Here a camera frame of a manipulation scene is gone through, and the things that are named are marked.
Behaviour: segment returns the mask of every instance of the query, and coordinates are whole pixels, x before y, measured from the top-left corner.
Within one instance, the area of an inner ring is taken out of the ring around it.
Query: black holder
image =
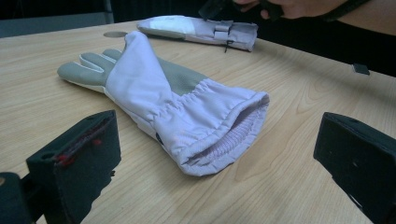
[[[349,117],[324,113],[314,158],[374,223],[396,223],[396,140]]]
[[[0,173],[0,223],[80,223],[120,163],[114,110],[89,116],[26,160],[20,180]]]

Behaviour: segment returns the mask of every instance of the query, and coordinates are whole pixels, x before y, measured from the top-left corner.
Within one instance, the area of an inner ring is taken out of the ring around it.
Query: white glove
[[[104,92],[189,175],[210,175],[236,161],[265,120],[269,96],[229,88],[158,59],[140,32],[125,36],[122,55],[86,53],[61,78]]]
[[[180,38],[191,42],[227,45],[253,51],[258,25],[233,21],[204,21],[185,16],[160,16],[143,20],[137,28],[150,35]]]

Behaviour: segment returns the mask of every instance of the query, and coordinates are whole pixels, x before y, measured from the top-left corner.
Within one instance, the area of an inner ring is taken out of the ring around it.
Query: hand
[[[236,4],[242,5],[242,12],[260,4],[259,0],[233,0]],[[316,17],[323,15],[336,7],[339,7],[346,0],[269,0],[269,2],[280,5],[283,9],[283,18],[297,19],[301,17]],[[268,11],[262,10],[263,19],[269,19]]]

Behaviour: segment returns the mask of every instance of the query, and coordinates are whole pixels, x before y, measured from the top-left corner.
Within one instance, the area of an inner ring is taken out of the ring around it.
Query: black strap
[[[338,18],[346,15],[347,13],[355,10],[359,6],[370,0],[347,0],[341,6],[335,8],[334,10],[320,16],[324,21],[336,21]]]

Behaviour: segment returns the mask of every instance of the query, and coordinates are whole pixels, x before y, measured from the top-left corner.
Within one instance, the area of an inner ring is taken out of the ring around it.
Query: wooden table
[[[255,144],[217,175],[183,175],[156,140],[103,94],[58,78],[83,52],[122,49],[135,22],[0,39],[0,172],[85,117],[117,111],[122,161],[84,223],[370,223],[313,159],[323,112],[396,137],[396,78],[257,40],[253,52],[151,38],[158,54],[229,86],[268,91]]]

